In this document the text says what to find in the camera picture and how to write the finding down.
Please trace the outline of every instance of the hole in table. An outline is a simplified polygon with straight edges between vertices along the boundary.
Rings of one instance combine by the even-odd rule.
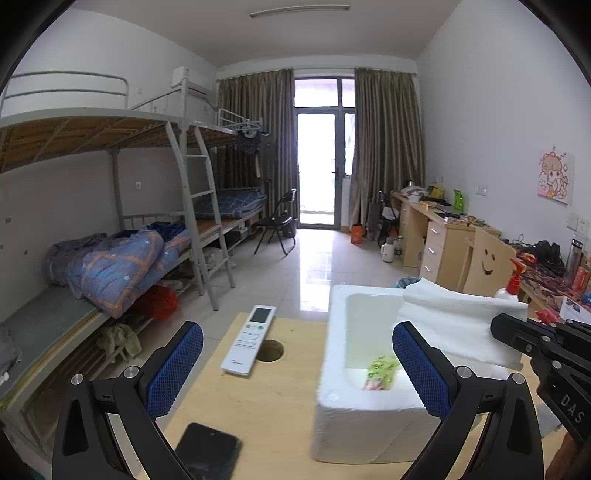
[[[285,347],[277,340],[265,340],[256,356],[261,362],[276,362],[285,353]]]

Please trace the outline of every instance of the ceiling light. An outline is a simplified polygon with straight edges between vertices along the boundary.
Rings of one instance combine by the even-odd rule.
[[[286,14],[292,12],[317,12],[317,11],[342,11],[351,10],[350,5],[295,5],[293,7],[271,8],[249,14],[251,18],[263,17],[265,15]]]

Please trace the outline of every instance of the smartphone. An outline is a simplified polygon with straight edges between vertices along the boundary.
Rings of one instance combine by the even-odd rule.
[[[234,435],[192,423],[175,453],[195,480],[228,480],[242,442]]]

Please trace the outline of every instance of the blue comforter with stars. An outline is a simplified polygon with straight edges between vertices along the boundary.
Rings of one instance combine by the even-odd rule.
[[[43,262],[46,277],[86,297],[113,318],[121,317],[168,273],[191,242],[185,229],[168,242],[155,230],[129,238],[105,233],[53,245]]]

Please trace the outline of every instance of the person's hand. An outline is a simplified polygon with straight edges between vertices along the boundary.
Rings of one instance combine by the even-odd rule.
[[[564,435],[562,445],[554,455],[546,470],[545,480],[560,480],[569,471],[574,459],[577,458],[579,449],[573,438],[567,433]]]

